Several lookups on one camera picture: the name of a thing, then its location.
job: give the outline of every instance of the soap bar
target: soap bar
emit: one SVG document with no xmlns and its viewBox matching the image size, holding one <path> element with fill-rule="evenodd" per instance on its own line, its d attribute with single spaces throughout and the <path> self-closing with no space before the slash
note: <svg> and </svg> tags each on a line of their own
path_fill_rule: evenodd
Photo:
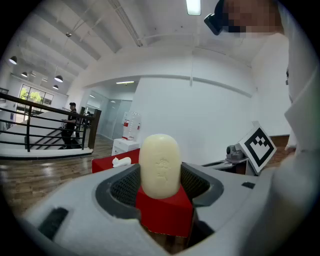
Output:
<svg viewBox="0 0 320 256">
<path fill-rule="evenodd" d="M 180 187 L 181 155 L 177 142 L 166 134 L 147 137 L 140 149 L 141 186 L 151 198 L 175 195 Z"/>
</svg>

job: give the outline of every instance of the ceiling light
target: ceiling light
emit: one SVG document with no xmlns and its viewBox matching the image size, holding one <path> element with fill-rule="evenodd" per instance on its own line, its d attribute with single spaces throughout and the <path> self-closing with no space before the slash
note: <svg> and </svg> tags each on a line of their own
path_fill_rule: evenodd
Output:
<svg viewBox="0 0 320 256">
<path fill-rule="evenodd" d="M 17 65 L 17 63 L 18 63 L 18 59 L 17 59 L 16 56 L 12 56 L 12 57 L 9 59 L 9 61 L 10 61 L 12 64 L 14 64 L 14 65 Z"/>
<path fill-rule="evenodd" d="M 54 78 L 54 80 L 56 80 L 56 81 L 58 81 L 58 82 L 60 82 L 60 83 L 62 83 L 62 82 L 64 81 L 64 79 L 62 78 L 61 75 L 57 75 L 57 76 Z"/>
<path fill-rule="evenodd" d="M 121 85 L 121 84 L 132 84 L 134 83 L 135 81 L 127 81 L 127 82 L 117 82 L 116 84 L 117 85 Z"/>
<path fill-rule="evenodd" d="M 201 15 L 201 0 L 186 0 L 189 15 Z"/>
</svg>

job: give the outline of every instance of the wooden floor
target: wooden floor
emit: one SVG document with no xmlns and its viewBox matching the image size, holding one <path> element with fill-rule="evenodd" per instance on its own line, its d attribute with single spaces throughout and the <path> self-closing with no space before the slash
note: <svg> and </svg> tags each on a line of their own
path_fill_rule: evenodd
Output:
<svg viewBox="0 0 320 256">
<path fill-rule="evenodd" d="M 22 214 L 62 183 L 90 174 L 92 159 L 111 156 L 112 146 L 112 140 L 97 134 L 91 155 L 52 160 L 0 160 L 2 190 L 13 213 Z"/>
</svg>

